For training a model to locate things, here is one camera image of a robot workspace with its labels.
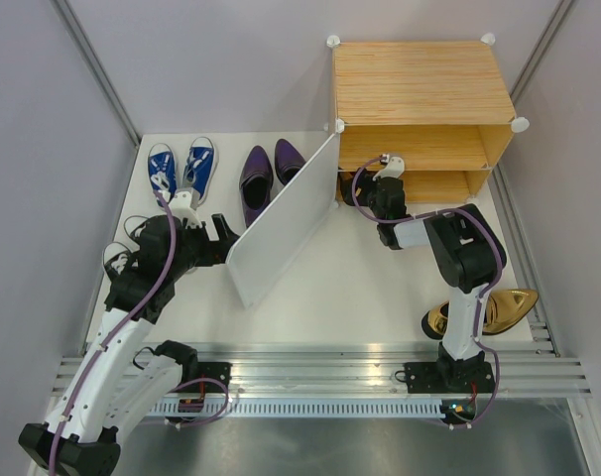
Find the gold loafer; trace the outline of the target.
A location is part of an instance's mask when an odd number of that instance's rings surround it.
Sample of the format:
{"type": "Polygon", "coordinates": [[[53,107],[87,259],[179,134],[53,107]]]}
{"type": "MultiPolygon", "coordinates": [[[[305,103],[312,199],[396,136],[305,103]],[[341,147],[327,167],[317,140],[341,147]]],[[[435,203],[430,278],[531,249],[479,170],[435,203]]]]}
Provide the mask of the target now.
{"type": "MultiPolygon", "coordinates": [[[[451,316],[468,317],[468,331],[474,340],[475,305],[480,304],[479,289],[465,294],[459,289],[451,291],[451,299],[427,312],[421,320],[421,329],[430,339],[441,340],[451,316]]],[[[538,302],[539,293],[529,289],[508,289],[490,292],[486,303],[481,303],[483,317],[481,334],[486,336],[504,333],[519,323],[538,302]]]]}
{"type": "Polygon", "coordinates": [[[366,198],[363,191],[364,174],[361,174],[356,181],[356,187],[353,192],[352,183],[355,178],[354,173],[346,172],[343,170],[338,171],[337,186],[341,200],[348,206],[354,206],[353,196],[356,197],[357,202],[360,206],[366,205],[366,198]]]}

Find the white cabinet door panel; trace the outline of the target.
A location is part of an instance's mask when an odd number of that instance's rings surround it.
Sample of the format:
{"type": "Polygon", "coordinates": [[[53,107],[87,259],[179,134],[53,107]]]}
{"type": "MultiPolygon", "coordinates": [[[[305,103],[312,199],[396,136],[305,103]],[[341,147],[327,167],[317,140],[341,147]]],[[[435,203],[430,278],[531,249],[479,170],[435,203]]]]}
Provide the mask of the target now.
{"type": "Polygon", "coordinates": [[[230,249],[226,265],[245,308],[268,294],[336,207],[339,147],[330,135],[230,249]]]}

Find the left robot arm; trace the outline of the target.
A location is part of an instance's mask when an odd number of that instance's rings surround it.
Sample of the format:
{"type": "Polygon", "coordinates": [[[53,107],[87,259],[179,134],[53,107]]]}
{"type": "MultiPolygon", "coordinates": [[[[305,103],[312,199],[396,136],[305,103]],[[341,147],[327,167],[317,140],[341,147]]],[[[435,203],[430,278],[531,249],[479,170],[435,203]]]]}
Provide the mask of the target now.
{"type": "Polygon", "coordinates": [[[223,264],[237,241],[222,214],[212,222],[216,239],[171,215],[142,226],[138,250],[125,256],[122,271],[109,274],[101,325],[71,383],[44,422],[21,431],[19,445],[38,467],[52,475],[109,475],[128,436],[164,395],[207,385],[227,391],[225,378],[203,371],[194,348],[172,340],[154,348],[133,381],[120,385],[175,296],[177,280],[194,268],[223,264]]]}

